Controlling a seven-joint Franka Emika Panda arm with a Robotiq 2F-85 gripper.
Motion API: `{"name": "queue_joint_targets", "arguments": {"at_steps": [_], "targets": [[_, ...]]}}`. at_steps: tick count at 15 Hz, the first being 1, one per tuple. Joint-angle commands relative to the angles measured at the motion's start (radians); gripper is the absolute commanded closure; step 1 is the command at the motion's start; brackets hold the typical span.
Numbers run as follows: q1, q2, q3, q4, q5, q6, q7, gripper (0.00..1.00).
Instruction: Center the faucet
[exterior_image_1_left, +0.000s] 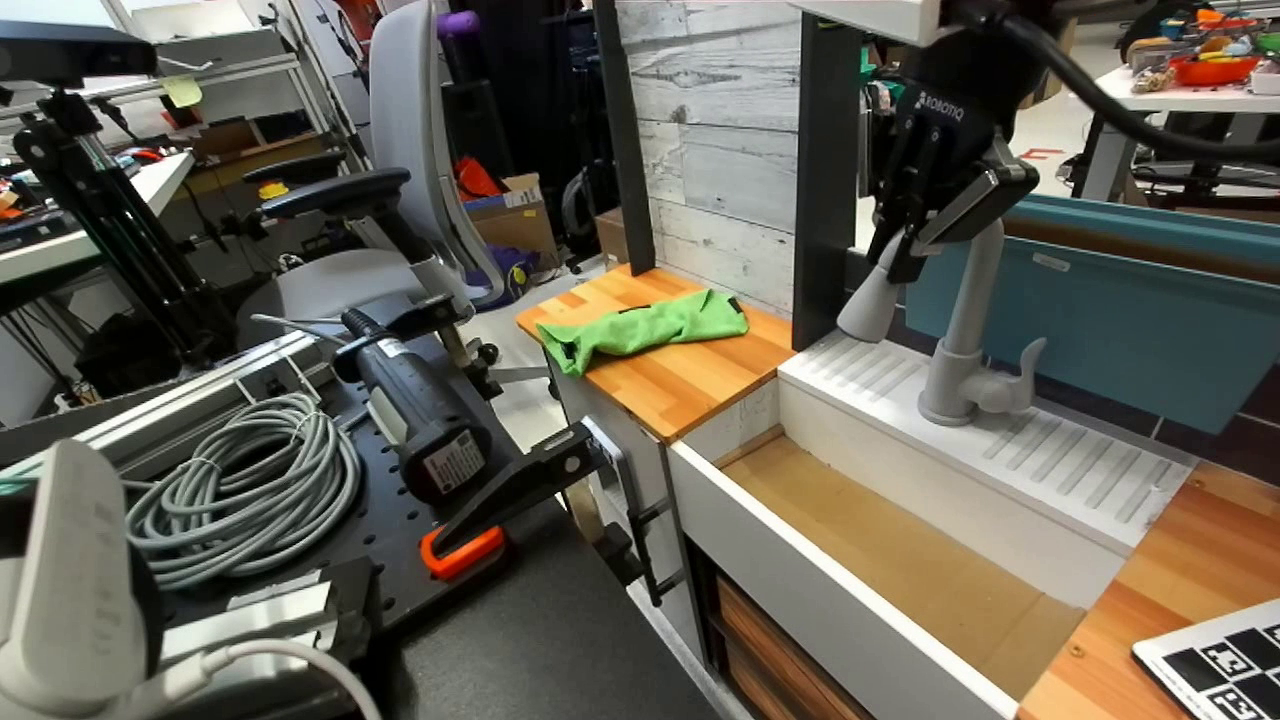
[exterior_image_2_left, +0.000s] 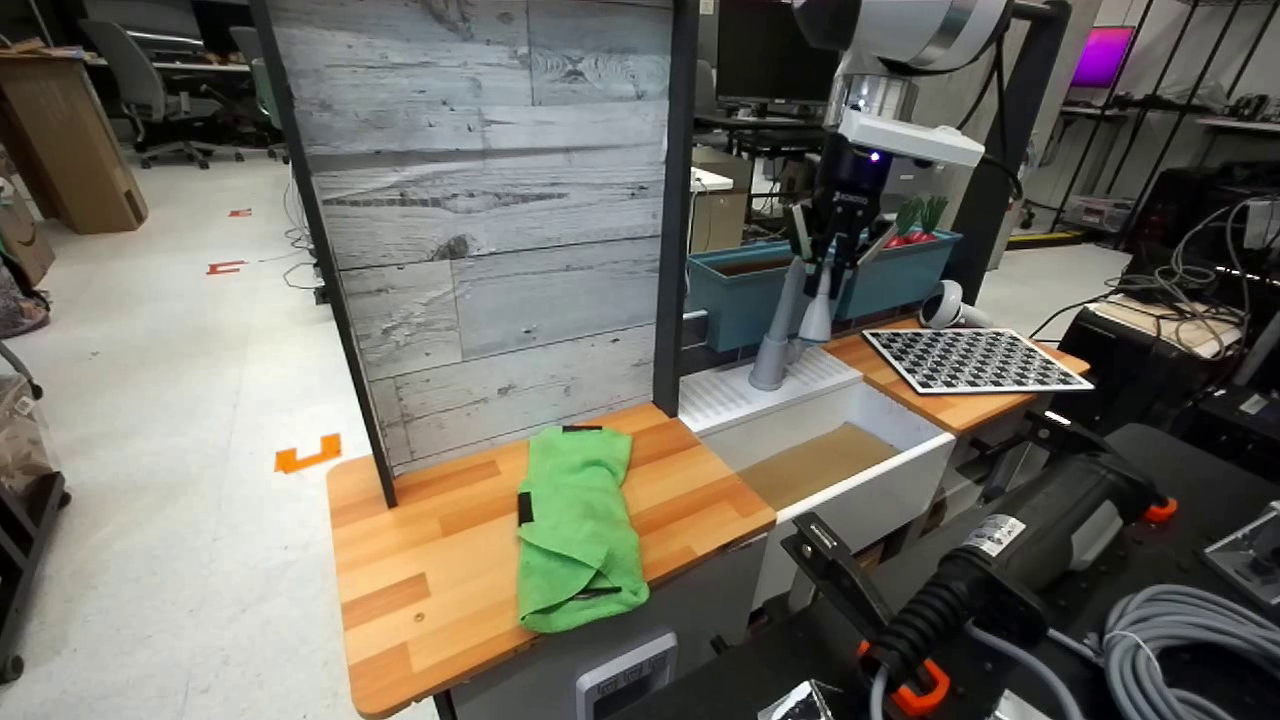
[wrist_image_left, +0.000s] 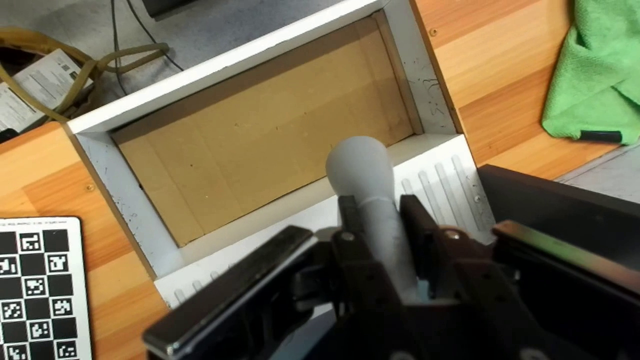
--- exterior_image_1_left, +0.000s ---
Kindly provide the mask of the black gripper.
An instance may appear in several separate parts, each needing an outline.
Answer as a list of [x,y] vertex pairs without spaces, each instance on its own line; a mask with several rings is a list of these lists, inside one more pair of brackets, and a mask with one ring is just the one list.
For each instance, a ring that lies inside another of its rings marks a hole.
[[977,242],[1039,173],[1008,154],[1039,61],[995,29],[959,29],[920,48],[870,164],[866,259],[913,285],[941,243]]

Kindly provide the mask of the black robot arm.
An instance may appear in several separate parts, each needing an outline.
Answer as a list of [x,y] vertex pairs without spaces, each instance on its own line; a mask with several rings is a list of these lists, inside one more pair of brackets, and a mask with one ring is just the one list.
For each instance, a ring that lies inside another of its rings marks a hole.
[[[1159,127],[1122,109],[1073,54],[1058,48],[1066,14],[1058,0],[945,0],[941,29],[913,48],[902,97],[889,125],[877,173],[877,234],[866,259],[897,287],[922,273],[936,243],[971,242],[1001,225],[1039,173],[1014,159],[1014,114],[1044,77],[1056,77],[1085,109],[1122,135],[1181,159],[1272,159],[1272,142],[1208,142]],[[1221,14],[1208,0],[1166,0],[1147,33],[1126,33],[1120,61],[1135,97],[1247,85],[1262,54],[1259,17]]]

